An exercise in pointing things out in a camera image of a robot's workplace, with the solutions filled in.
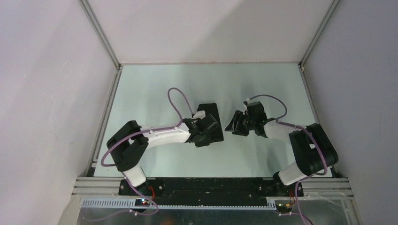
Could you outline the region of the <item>black zippered tool case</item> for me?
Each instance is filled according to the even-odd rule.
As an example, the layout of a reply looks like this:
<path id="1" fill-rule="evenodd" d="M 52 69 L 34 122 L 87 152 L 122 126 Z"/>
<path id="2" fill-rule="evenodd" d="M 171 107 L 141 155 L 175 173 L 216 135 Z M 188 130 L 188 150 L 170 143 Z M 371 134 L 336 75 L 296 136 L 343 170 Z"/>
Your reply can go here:
<path id="1" fill-rule="evenodd" d="M 222 124 L 216 103 L 199 104 L 197 111 L 204 110 L 206 117 L 199 121 L 198 127 L 206 134 L 206 142 L 208 144 L 224 141 Z"/>

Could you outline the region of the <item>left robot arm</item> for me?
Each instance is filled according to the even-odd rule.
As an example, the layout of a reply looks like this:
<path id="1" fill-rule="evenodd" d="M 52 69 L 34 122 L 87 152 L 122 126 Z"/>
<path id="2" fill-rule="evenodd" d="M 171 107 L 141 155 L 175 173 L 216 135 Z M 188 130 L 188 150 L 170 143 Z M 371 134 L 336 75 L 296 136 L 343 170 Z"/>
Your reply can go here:
<path id="1" fill-rule="evenodd" d="M 131 120 L 108 140 L 101 165 L 107 166 L 104 161 L 110 155 L 112 166 L 130 182 L 130 189 L 143 195 L 148 191 L 148 182 L 139 162 L 147 149 L 170 143 L 193 143 L 200 148 L 223 140 L 222 127 L 211 114 L 184 118 L 176 125 L 161 128 L 146 128 Z"/>

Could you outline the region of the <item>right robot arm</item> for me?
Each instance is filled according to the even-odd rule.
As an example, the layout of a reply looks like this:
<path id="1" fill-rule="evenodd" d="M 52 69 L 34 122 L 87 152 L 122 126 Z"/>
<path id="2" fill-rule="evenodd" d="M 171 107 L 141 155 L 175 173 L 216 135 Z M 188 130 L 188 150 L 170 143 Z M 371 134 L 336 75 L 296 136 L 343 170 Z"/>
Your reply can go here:
<path id="1" fill-rule="evenodd" d="M 291 145 L 295 161 L 274 174 L 273 190 L 279 196 L 287 195 L 293 183 L 326 173 L 338 162 L 338 154 L 320 124 L 299 126 L 268 118 L 261 102 L 246 103 L 245 111 L 236 110 L 225 131 L 240 136 L 254 131 Z"/>

